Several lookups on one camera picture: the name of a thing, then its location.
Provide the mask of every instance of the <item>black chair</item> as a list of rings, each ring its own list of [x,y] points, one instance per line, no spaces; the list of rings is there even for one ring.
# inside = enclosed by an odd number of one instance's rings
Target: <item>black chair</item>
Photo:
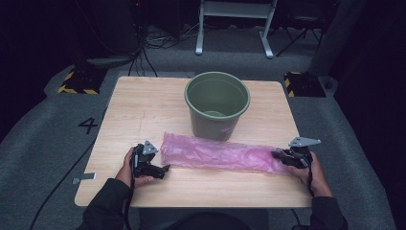
[[[276,56],[279,57],[299,38],[305,37],[308,31],[312,31],[316,37],[318,41],[317,49],[319,49],[323,36],[337,13],[340,2],[340,0],[283,1],[281,7],[283,7],[283,10],[285,11],[286,27],[302,30],[302,32],[294,39],[291,39],[290,43],[279,51]],[[314,30],[320,30],[321,34],[317,36]]]

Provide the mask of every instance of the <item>hand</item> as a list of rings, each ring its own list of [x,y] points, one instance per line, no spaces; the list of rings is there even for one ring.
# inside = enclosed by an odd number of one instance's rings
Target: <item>hand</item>
[[[313,180],[311,182],[310,189],[314,193],[314,197],[317,196],[330,196],[333,197],[331,189],[329,188],[325,174],[323,173],[322,165],[320,164],[317,156],[314,152],[311,153],[313,157],[313,162],[311,163],[311,171],[313,173]],[[294,175],[299,176],[304,184],[307,184],[308,179],[308,168],[297,169],[293,166],[288,166],[287,169]]]
[[[128,153],[125,155],[124,162],[122,168],[117,172],[116,179],[121,180],[124,184],[128,187],[131,187],[131,168],[129,165],[129,160],[131,159],[132,151],[134,148],[132,147],[129,149]],[[135,178],[135,188],[145,185],[151,181],[153,181],[152,176],[142,176]]]

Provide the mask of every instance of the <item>tape piece on table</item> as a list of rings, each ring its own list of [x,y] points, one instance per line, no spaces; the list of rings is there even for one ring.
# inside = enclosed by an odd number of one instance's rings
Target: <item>tape piece on table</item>
[[[84,173],[80,178],[73,178],[72,184],[79,184],[81,180],[86,179],[96,179],[96,173],[95,172]]]

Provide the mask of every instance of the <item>bucket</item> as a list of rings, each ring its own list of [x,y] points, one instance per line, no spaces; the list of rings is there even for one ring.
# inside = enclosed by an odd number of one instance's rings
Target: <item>bucket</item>
[[[250,104],[250,93],[238,78],[207,72],[192,78],[185,89],[192,131],[196,137],[227,141]]]

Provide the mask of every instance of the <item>crumpled pink plastic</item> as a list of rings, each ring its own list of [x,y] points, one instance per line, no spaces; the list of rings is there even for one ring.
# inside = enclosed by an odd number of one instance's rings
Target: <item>crumpled pink plastic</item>
[[[272,156],[273,150],[279,149],[165,133],[161,158],[163,165],[187,168],[290,174],[287,167]]]

